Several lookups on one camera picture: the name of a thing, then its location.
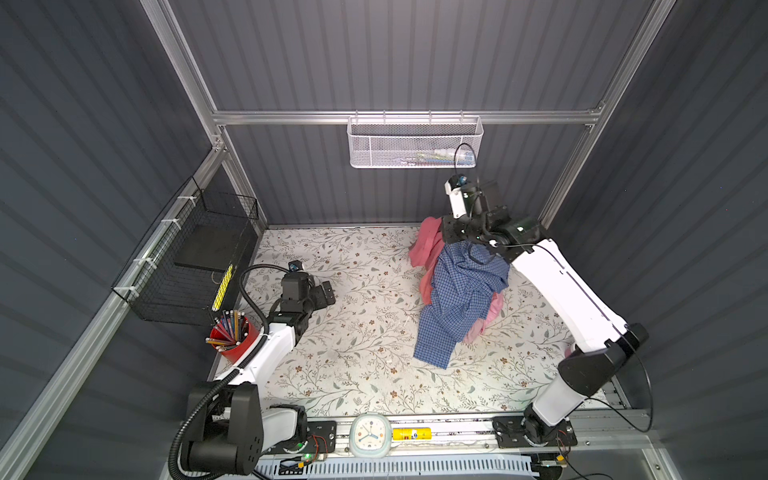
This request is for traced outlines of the blue checkered cloth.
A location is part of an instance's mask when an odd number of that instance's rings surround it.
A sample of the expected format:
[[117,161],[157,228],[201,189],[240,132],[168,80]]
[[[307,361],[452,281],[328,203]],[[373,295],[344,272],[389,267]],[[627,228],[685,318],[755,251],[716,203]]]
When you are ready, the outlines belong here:
[[468,241],[448,244],[437,258],[430,303],[420,313],[414,358],[446,369],[455,346],[508,287],[510,264]]

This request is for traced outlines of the dark pink cloth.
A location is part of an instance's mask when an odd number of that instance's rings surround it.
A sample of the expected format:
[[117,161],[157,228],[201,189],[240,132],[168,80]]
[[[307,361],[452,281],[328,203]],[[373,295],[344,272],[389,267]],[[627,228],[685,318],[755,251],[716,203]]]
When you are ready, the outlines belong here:
[[425,305],[431,304],[433,276],[438,257],[443,251],[442,220],[427,217],[419,227],[417,239],[409,250],[412,267],[423,267],[425,273],[419,283],[419,292]]

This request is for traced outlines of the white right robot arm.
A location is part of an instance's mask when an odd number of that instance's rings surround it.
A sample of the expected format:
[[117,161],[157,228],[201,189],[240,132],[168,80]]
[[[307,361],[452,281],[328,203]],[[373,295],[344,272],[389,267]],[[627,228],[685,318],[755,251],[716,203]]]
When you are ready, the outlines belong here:
[[529,444],[549,446],[565,431],[569,415],[636,355],[648,332],[627,323],[591,290],[538,220],[515,219],[506,206],[496,204],[494,183],[481,185],[454,174],[445,191],[451,212],[443,218],[444,242],[478,246],[491,259],[514,267],[543,295],[575,341],[517,428]]

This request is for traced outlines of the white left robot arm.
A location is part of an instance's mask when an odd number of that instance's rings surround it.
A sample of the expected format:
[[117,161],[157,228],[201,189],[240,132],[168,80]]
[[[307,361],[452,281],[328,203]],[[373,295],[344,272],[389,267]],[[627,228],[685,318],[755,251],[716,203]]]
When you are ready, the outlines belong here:
[[[262,269],[283,274],[282,293],[268,313],[246,292],[248,274]],[[250,344],[223,376],[189,393],[186,419],[169,448],[167,471],[173,479],[251,475],[270,448],[306,440],[305,409],[288,404],[264,409],[260,390],[298,344],[312,314],[336,302],[333,287],[328,281],[317,282],[300,261],[293,260],[286,267],[264,263],[246,267],[238,288],[261,328],[247,336]]]

